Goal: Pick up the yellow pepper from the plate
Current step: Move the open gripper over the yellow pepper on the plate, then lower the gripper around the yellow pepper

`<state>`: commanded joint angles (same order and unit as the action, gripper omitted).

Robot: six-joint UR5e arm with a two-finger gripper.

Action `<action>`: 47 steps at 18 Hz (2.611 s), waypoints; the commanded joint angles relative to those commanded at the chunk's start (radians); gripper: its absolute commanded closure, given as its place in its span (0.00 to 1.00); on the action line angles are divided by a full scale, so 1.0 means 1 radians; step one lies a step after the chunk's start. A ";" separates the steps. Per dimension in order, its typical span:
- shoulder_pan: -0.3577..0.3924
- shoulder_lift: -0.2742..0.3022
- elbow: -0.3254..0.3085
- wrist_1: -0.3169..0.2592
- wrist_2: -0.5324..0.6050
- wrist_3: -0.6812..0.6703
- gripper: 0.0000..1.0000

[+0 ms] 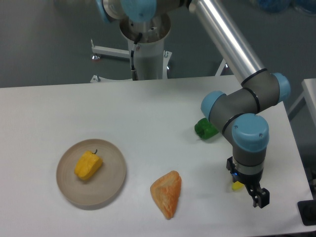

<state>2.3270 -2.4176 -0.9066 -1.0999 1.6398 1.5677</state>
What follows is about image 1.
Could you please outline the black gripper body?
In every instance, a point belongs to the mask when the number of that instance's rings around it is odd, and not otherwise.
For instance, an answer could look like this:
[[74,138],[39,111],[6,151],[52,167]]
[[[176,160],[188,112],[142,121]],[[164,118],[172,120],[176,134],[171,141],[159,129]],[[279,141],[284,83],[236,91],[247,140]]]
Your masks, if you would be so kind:
[[238,163],[233,157],[227,159],[226,169],[233,177],[233,182],[239,181],[245,186],[256,187],[260,186],[260,181],[263,174],[263,162],[257,166],[244,166]]

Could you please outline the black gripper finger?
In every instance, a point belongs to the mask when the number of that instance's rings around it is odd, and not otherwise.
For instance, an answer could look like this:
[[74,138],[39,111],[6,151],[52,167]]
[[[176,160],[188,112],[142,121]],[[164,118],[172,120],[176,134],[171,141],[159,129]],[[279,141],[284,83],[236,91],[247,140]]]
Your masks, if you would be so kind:
[[260,183],[245,184],[245,187],[253,199],[253,207],[264,208],[270,203],[270,192],[261,188]]

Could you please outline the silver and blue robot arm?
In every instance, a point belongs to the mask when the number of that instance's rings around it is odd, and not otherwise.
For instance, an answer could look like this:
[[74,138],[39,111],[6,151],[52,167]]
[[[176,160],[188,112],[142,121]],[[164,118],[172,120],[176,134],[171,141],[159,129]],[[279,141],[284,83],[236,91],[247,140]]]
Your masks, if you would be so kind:
[[209,93],[201,111],[232,145],[227,169],[233,181],[245,185],[255,207],[268,205],[270,194],[260,186],[260,180],[269,126],[259,113],[289,96],[287,78],[268,72],[218,0],[98,0],[96,5],[105,22],[120,22],[120,31],[128,41],[133,80],[163,77],[168,12],[185,6],[198,17],[241,84],[240,90],[229,95]]

